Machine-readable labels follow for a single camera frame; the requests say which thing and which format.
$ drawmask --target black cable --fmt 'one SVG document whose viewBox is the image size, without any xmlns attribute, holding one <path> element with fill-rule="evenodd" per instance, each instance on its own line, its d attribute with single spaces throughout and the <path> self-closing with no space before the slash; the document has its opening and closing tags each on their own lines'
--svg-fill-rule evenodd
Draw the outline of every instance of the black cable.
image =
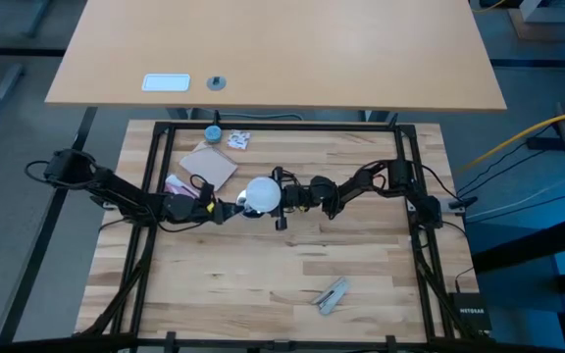
<svg viewBox="0 0 565 353">
<path fill-rule="evenodd" d="M 378 350 L 378 349 L 362 349 L 362 350 L 349 351 L 349 352 L 343 352 L 343 353 L 370 353 L 370 352 L 385 353 L 386 351 Z"/>
<path fill-rule="evenodd" d="M 128 218 L 128 217 L 123 217 L 123 218 L 120 219 L 120 220 L 116 220 L 116 221 L 109 222 L 109 223 L 107 223 L 107 224 L 105 224 L 105 225 L 102 225 L 97 231 L 102 231 L 102 230 L 104 230 L 104 228 L 106 228 L 106 227 L 109 227 L 109 226 L 112 226 L 112 225 L 116 225 L 117 223 L 121 223 L 121 222 L 125 222 L 125 221 L 129 221 L 129 218 Z"/>
<path fill-rule="evenodd" d="M 486 218 L 484 218 L 484 219 L 480 219 L 480 220 L 468 222 L 468 225 L 473 225 L 473 224 L 481 223 L 481 222 L 483 222 L 483 221 L 495 219 L 495 218 L 498 218 L 498 217 L 511 215 L 511 214 L 513 214 L 513 213 L 516 213 L 516 212 L 528 210 L 528 209 L 530 209 L 530 208 L 534 208 L 534 207 L 537 207 L 537 206 L 545 205 L 545 204 L 547 204 L 547 203 L 551 203 L 551 202 L 554 202 L 554 201 L 557 201 L 557 200 L 561 200 L 561 199 L 565 199 L 565 195 L 563 195 L 563 196 L 558 196 L 558 197 L 552 198 L 552 199 L 550 199 L 550 200 L 542 201 L 542 202 L 539 202 L 539 203 L 536 203 L 536 204 L 533 204 L 533 205 L 521 207 L 521 208 L 519 208 L 519 209 L 515 209 L 515 210 L 512 210 L 512 211 L 503 212 L 503 213 L 498 214 L 498 215 L 486 217 Z"/>
<path fill-rule="evenodd" d="M 38 182 L 42 182 L 45 184 L 49 185 L 49 182 L 47 182 L 47 180 L 45 180 L 44 178 L 40 178 L 38 176 L 34 176 L 32 173 L 29 172 L 29 168 L 31 166 L 37 165 L 37 164 L 44 164 L 44 165 L 48 165 L 49 162 L 47 161 L 33 161 L 33 162 L 29 162 L 26 164 L 26 168 L 24 169 L 24 173 L 26 173 L 26 176 L 29 177 L 30 179 L 34 180 L 34 181 L 38 181 Z"/>
<path fill-rule="evenodd" d="M 494 178 L 496 178 L 496 177 L 502 175 L 502 174 L 505 173 L 505 172 L 508 172 L 508 171 L 510 171 L 510 170 L 512 170 L 512 169 L 514 169 L 514 168 L 516 168 L 516 167 L 518 167 L 518 166 L 520 166 L 521 164 L 523 164 L 523 163 L 529 161 L 529 160 L 532 159 L 532 158 L 535 158 L 535 157 L 539 156 L 540 154 L 542 154 L 542 153 L 544 153 L 544 152 L 546 152 L 546 150 L 539 151 L 539 152 L 534 153 L 534 154 L 532 154 L 532 155 L 530 155 L 530 156 L 528 156 L 528 157 L 526 157 L 526 158 L 521 159 L 520 161 L 518 161 L 518 162 L 514 163 L 513 165 L 511 165 L 511 166 L 505 168 L 504 170 L 502 170 L 502 171 L 496 173 L 495 175 L 488 177 L 488 178 L 485 179 L 482 183 L 480 183 L 479 185 L 475 186 L 474 188 L 472 188 L 472 189 L 470 189 L 470 190 L 464 192 L 463 194 L 461 194 L 461 197 L 464 197 L 464 196 L 466 196 L 467 194 L 469 194 L 469 193 L 471 193 L 471 192 L 473 192 L 473 191 L 479 189 L 481 186 L 487 184 L 490 180 L 492 180 L 492 179 L 494 179 Z"/>
<path fill-rule="evenodd" d="M 461 275 L 465 275 L 469 272 L 471 272 L 472 270 L 474 270 L 475 267 L 471 267 L 470 269 L 462 272 L 461 274 L 457 275 L 457 277 L 455 278 L 455 289 L 457 290 L 457 293 L 461 293 L 461 288 L 459 288 L 459 277 L 461 277 Z"/>
<path fill-rule="evenodd" d="M 418 229 L 419 230 L 423 230 L 425 232 L 425 234 L 427 233 L 427 230 L 422 226 L 422 225 L 418 225 Z M 429 241 L 427 240 L 427 243 L 424 245 L 420 245 L 419 248 L 415 249 L 417 251 L 422 251 L 422 249 L 429 247 Z"/>
<path fill-rule="evenodd" d="M 437 174 L 429 167 L 421 164 L 420 167 L 424 168 L 425 170 L 429 171 L 433 177 L 436 178 L 437 182 L 439 182 L 439 186 L 441 186 L 441 188 L 446 191 L 448 193 L 448 195 L 452 196 L 455 200 L 457 201 L 462 201 L 459 197 L 457 197 L 457 195 L 455 195 L 453 192 L 451 192 L 450 190 L 448 190 L 448 188 L 443 184 L 443 182 L 441 182 L 441 179 L 439 178 L 439 176 L 437 176 Z"/>
<path fill-rule="evenodd" d="M 383 179 L 383 184 L 381 184 L 381 189 L 385 189 L 385 185 L 387 184 L 387 178 L 384 175 L 377 175 L 374 178 L 381 177 Z"/>
<path fill-rule="evenodd" d="M 204 176 L 201 175 L 191 175 L 188 179 L 188 182 L 191 183 L 191 186 L 195 187 L 197 190 L 202 190 L 202 186 L 197 186 L 195 184 L 195 182 L 193 182 L 193 179 L 197 177 L 198 179 L 200 179 L 200 182 L 202 182 L 202 184 L 208 183 L 208 181 L 206 181 L 206 179 L 204 178 Z"/>
<path fill-rule="evenodd" d="M 542 129 L 540 132 L 536 133 L 535 135 L 533 135 L 533 137 L 538 137 L 541 134 L 543 134 L 546 130 L 548 130 L 552 125 L 549 125 L 547 127 L 545 127 L 544 129 Z M 459 190 L 457 190 L 457 195 L 459 195 L 461 193 L 461 191 L 463 191 L 463 189 L 465 189 L 466 187 L 472 185 L 473 183 L 475 183 L 475 181 L 477 181 L 479 179 L 479 177 L 484 176 L 485 174 L 489 173 L 489 171 L 494 167 L 497 166 L 500 162 L 502 162 L 505 158 L 511 156 L 512 154 L 514 154 L 516 151 L 518 151 L 522 146 L 526 145 L 527 141 L 525 140 L 525 142 L 519 144 L 518 146 L 516 146 L 516 148 L 514 148 L 513 150 L 511 150 L 511 152 L 508 152 L 506 154 L 504 154 L 502 157 L 500 157 L 500 159 L 492 164 L 490 164 L 488 166 L 488 168 L 482 172 L 479 173 L 474 179 L 472 179 L 470 182 L 468 182 L 465 186 L 463 186 L 462 188 L 460 188 Z"/>
<path fill-rule="evenodd" d="M 459 230 L 463 233 L 463 236 L 465 236 L 466 238 L 468 238 L 468 234 L 466 234 L 466 230 L 464 230 L 462 227 L 460 227 L 460 226 L 454 224 L 453 222 L 449 222 L 449 221 L 443 221 L 443 222 L 444 222 L 445 224 L 449 225 L 449 226 L 453 226 L 453 227 L 459 229 Z"/>
<path fill-rule="evenodd" d="M 152 212 L 152 208 L 149 207 L 149 205 L 145 205 L 145 208 L 147 209 L 147 213 L 149 214 L 149 216 L 151 216 L 152 220 L 154 220 L 154 225 L 158 226 L 160 229 L 162 229 L 166 232 L 181 232 L 181 231 L 193 229 L 195 227 L 200 227 L 200 226 L 204 225 L 204 222 L 202 222 L 202 223 L 199 223 L 199 224 L 194 225 L 194 226 L 184 227 L 184 228 L 180 228 L 180 229 L 167 229 L 167 228 L 163 227 L 163 225 L 161 225 L 160 222 L 158 222 L 158 219 L 156 218 L 156 216 Z"/>
<path fill-rule="evenodd" d="M 298 186 L 300 185 L 300 181 L 298 180 L 298 178 L 295 176 L 294 173 L 286 171 L 286 170 L 282 170 L 282 176 L 283 177 L 289 177 L 290 180 L 289 179 L 288 180 L 282 179 L 281 181 L 293 181 L 293 183 L 295 185 L 298 185 Z"/>
<path fill-rule="evenodd" d="M 184 228 L 180 228 L 180 229 L 167 229 L 165 227 L 163 227 L 163 225 L 161 225 L 160 223 L 157 223 L 158 227 L 166 232 L 181 232 L 181 231 L 185 231 L 185 230 L 189 230 L 189 229 L 193 229 L 195 227 L 200 227 L 202 225 L 204 225 L 204 222 L 199 223 L 197 225 L 194 226 L 190 226 L 190 227 L 184 227 Z"/>
</svg>

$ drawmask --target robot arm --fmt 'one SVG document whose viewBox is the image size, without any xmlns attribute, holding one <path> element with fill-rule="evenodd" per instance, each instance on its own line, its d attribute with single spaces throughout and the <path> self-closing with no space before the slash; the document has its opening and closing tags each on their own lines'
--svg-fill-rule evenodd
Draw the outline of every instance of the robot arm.
<svg viewBox="0 0 565 353">
<path fill-rule="evenodd" d="M 387 170 L 387 178 L 380 172 Z M 301 185 L 295 176 L 276 167 L 272 179 L 282 190 L 281 202 L 277 209 L 270 212 L 278 217 L 278 230 L 286 228 L 284 210 L 293 208 L 308 211 L 322 205 L 322 211 L 333 219 L 345 208 L 345 205 L 364 192 L 374 191 L 385 198 L 404 196 L 416 208 L 418 221 L 425 227 L 440 228 L 441 208 L 439 201 L 424 193 L 414 176 L 413 162 L 404 159 L 379 160 L 361 167 L 347 182 L 337 186 L 324 176 L 314 176 L 308 186 Z M 283 186 L 286 177 L 291 177 L 293 184 Z M 374 179 L 384 179 L 381 187 L 375 186 Z"/>
<path fill-rule="evenodd" d="M 89 154 L 71 149 L 54 153 L 43 174 L 43 182 L 54 187 L 87 190 L 98 205 L 115 205 L 125 218 L 142 226 L 154 226 L 163 221 L 171 224 L 214 222 L 220 225 L 243 209 L 234 203 L 216 199 L 213 185 L 203 178 L 197 199 L 145 192 L 116 176 L 113 171 L 98 166 Z"/>
</svg>

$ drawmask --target black metal frame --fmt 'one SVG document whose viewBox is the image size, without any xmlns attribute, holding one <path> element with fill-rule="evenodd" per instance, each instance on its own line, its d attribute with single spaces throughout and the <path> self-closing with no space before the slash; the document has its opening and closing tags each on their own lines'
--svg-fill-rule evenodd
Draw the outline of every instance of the black metal frame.
<svg viewBox="0 0 565 353">
<path fill-rule="evenodd" d="M 66 48 L 0 47 L 0 56 L 33 56 L 62 58 Z M 493 68 L 565 69 L 564 59 L 489 59 Z"/>
<path fill-rule="evenodd" d="M 86 137 L 89 133 L 92 120 L 94 118 L 96 108 L 88 108 L 82 124 L 78 130 L 77 138 L 73 148 L 81 150 Z M 154 170 L 154 164 L 157 151 L 161 145 L 161 138 L 166 136 L 164 154 L 162 158 L 161 170 L 159 173 L 157 191 L 164 188 L 164 180 L 169 170 L 171 153 L 173 150 L 174 139 L 178 129 L 203 129 L 208 123 L 156 123 L 153 129 L 153 136 L 150 144 L 150 150 L 145 166 L 143 176 L 142 189 L 147 191 L 151 184 L 151 178 Z M 326 130 L 326 131 L 382 131 L 393 132 L 396 140 L 396 149 L 398 154 L 404 155 L 404 145 L 402 136 L 405 135 L 409 139 L 411 145 L 412 159 L 417 162 L 415 165 L 416 179 L 420 183 L 423 191 L 426 193 L 426 184 L 424 182 L 424 173 L 421 167 L 420 150 L 417 143 L 417 135 L 415 126 L 411 125 L 342 125 L 342 124 L 259 124 L 259 123 L 226 123 L 221 122 L 222 128 L 235 129 L 252 129 L 252 130 Z M 21 316 L 29 298 L 31 288 L 34 284 L 38 270 L 47 250 L 47 245 L 51 238 L 55 224 L 58 221 L 62 205 L 64 203 L 67 190 L 57 189 L 49 203 L 48 210 L 40 227 L 36 244 L 32 250 L 29 263 L 27 264 L 25 273 L 21 280 L 20 286 L 16 291 L 13 305 L 7 313 L 3 329 L 0 332 L 0 352 L 95 352 L 106 350 L 117 350 L 130 348 L 131 352 L 135 352 L 138 346 L 164 346 L 166 352 L 178 352 L 181 347 L 223 347 L 223 348 L 246 348 L 250 353 L 257 353 L 259 349 L 269 349 L 274 351 L 291 351 L 295 349 L 365 349 L 380 350 L 384 352 L 396 352 L 397 350 L 427 350 L 436 352 L 470 352 L 473 349 L 481 352 L 511 352 L 511 351 L 535 351 L 531 346 L 516 346 L 510 344 L 495 343 L 487 340 L 468 340 L 454 338 L 453 320 L 454 313 L 449 313 L 440 306 L 442 327 L 445 337 L 437 337 L 435 334 L 433 314 L 431 312 L 431 302 L 427 285 L 430 285 L 434 291 L 439 290 L 437 300 L 440 302 L 446 300 L 445 286 L 443 283 L 443 275 L 441 273 L 441 263 L 437 250 L 437 240 L 435 232 L 427 229 L 427 238 L 429 243 L 429 254 L 431 257 L 431 266 L 426 263 L 424 256 L 416 254 L 420 250 L 419 228 L 416 220 L 415 211 L 408 211 L 409 232 L 412 237 L 414 247 L 413 256 L 420 291 L 420 302 L 424 320 L 425 333 L 427 342 L 421 343 L 396 343 L 395 337 L 387 335 L 385 342 L 324 342 L 324 341 L 290 341 L 290 340 L 271 340 L 271 341 L 254 341 L 254 340 L 187 340 L 176 339 L 175 332 L 168 332 L 165 339 L 141 339 L 138 338 L 140 328 L 141 314 L 143 310 L 145 289 L 149 276 L 149 267 L 151 263 L 151 254 L 156 240 L 156 228 L 151 227 L 148 230 L 147 238 L 144 245 L 141 260 L 136 266 L 135 254 L 136 247 L 140 240 L 142 228 L 133 226 L 130 235 L 130 243 L 128 245 L 127 257 L 124 263 L 124 273 L 121 286 L 126 286 L 134 269 L 136 269 L 138 280 L 138 289 L 133 306 L 133 316 L 130 322 L 129 331 L 121 333 L 122 320 L 124 316 L 125 303 L 119 304 L 119 309 L 113 311 L 113 325 L 110 334 L 102 334 L 103 329 L 92 333 L 75 334 L 72 337 L 44 339 L 28 342 L 15 342 L 13 339 L 21 321 Z M 559 350 L 551 350 L 538 348 L 542 352 L 558 352 Z"/>
</svg>

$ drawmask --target butcher block tabletop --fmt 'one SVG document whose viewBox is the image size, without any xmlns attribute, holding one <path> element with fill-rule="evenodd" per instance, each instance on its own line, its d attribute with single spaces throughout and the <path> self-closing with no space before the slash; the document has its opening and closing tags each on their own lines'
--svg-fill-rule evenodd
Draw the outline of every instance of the butcher block tabletop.
<svg viewBox="0 0 565 353">
<path fill-rule="evenodd" d="M 189 81 L 143 88 L 150 74 Z M 465 0 L 88 0 L 46 101 L 506 109 Z"/>
<path fill-rule="evenodd" d="M 119 177 L 138 186 L 155 123 L 130 121 L 117 166 Z M 423 164 L 453 189 L 439 125 L 416 129 Z M 234 201 L 250 180 L 268 176 L 275 166 L 295 173 L 302 183 L 319 175 L 341 184 L 366 163 L 396 157 L 390 132 L 251 132 L 246 151 L 226 146 L 227 130 L 218 145 L 238 164 L 216 192 L 224 201 Z M 177 130 L 170 174 L 188 180 L 179 161 L 203 136 L 200 129 Z M 161 138 L 150 190 L 158 179 Z M 447 196 L 430 174 L 425 180 L 430 194 Z M 221 226 L 209 223 L 179 233 L 159 230 L 139 337 L 164 338 L 167 331 L 175 331 L 177 339 L 381 342 L 394 335 L 398 342 L 426 341 L 403 198 L 365 193 L 332 221 L 318 208 L 287 216 L 284 231 L 276 231 L 269 216 L 248 220 L 241 215 Z M 109 211 L 103 223 L 121 217 Z M 463 226 L 456 216 L 443 217 Z M 130 231 L 131 225 L 119 223 L 99 234 L 76 330 L 88 328 L 117 293 Z M 421 239 L 426 241 L 424 233 Z M 467 239 L 446 225 L 437 230 L 437 246 L 446 288 L 454 290 L 455 277 L 472 267 Z M 322 316 L 310 302 L 339 277 L 346 277 L 350 288 L 333 312 Z M 478 291 L 474 272 L 461 276 L 459 284 L 462 291 Z M 436 333 L 442 335 L 439 306 L 429 292 Z M 129 328 L 133 298 L 131 293 L 123 328 Z"/>
</svg>

